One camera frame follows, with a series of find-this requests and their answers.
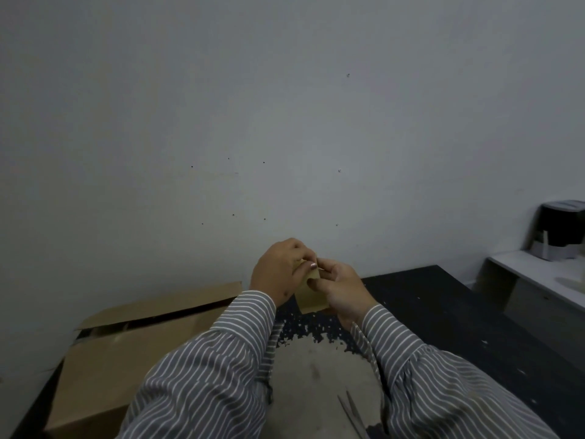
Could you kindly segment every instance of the hand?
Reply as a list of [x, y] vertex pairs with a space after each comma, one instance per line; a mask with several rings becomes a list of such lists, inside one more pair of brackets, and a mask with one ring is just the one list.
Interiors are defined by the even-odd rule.
[[355, 270], [345, 263], [331, 259], [317, 259], [322, 270], [320, 279], [310, 279], [307, 285], [327, 296], [329, 305], [337, 311], [341, 326], [349, 331], [352, 323], [362, 326], [367, 312], [378, 304], [368, 292]]
[[[303, 259], [307, 262], [295, 269], [295, 263]], [[266, 293], [279, 307], [290, 298], [307, 273], [317, 268], [316, 262], [317, 255], [301, 241], [288, 239], [274, 243], [254, 267], [250, 289]]]

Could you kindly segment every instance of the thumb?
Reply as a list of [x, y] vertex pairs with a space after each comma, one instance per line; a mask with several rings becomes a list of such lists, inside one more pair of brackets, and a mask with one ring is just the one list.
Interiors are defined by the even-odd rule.
[[311, 260], [307, 260], [306, 262], [303, 262], [302, 264], [296, 267], [296, 270], [292, 272], [293, 274], [292, 278], [294, 279], [295, 282], [300, 283], [304, 279], [304, 277], [315, 268], [317, 268], [317, 264], [311, 262]]
[[309, 285], [309, 288], [313, 291], [321, 291], [322, 293], [329, 294], [332, 291], [335, 282], [327, 279], [309, 279], [307, 280], [307, 285]]

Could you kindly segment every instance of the cardboard box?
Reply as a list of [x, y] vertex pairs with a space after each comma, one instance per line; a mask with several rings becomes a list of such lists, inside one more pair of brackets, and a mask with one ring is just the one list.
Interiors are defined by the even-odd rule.
[[99, 312], [67, 352], [45, 430], [62, 438], [113, 438], [148, 371], [206, 331], [241, 282], [163, 295]]

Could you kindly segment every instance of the striped shirt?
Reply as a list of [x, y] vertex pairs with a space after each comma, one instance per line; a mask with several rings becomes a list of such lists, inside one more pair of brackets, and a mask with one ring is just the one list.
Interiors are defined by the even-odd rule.
[[[282, 330], [275, 313], [262, 292], [235, 298], [209, 331], [150, 370], [118, 437], [258, 437]], [[391, 437], [557, 437], [512, 393], [468, 361], [422, 342], [382, 305], [351, 334], [380, 383], [381, 422]]]

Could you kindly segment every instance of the white desk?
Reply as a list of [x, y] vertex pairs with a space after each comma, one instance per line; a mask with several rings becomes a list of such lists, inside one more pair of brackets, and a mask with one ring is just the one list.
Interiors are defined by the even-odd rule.
[[518, 276], [504, 314], [585, 372], [585, 258], [549, 262], [514, 251], [490, 260]]

